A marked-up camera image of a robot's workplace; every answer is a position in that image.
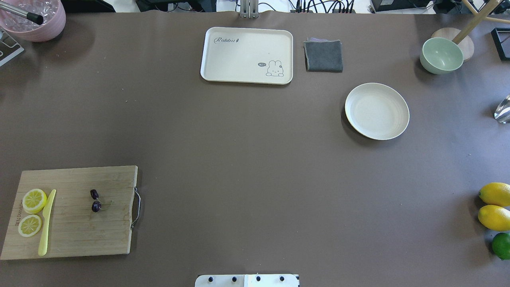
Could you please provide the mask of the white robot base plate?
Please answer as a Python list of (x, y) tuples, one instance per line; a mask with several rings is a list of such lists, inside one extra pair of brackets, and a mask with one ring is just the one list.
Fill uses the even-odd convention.
[(299, 287), (299, 276), (284, 274), (200, 275), (195, 287)]

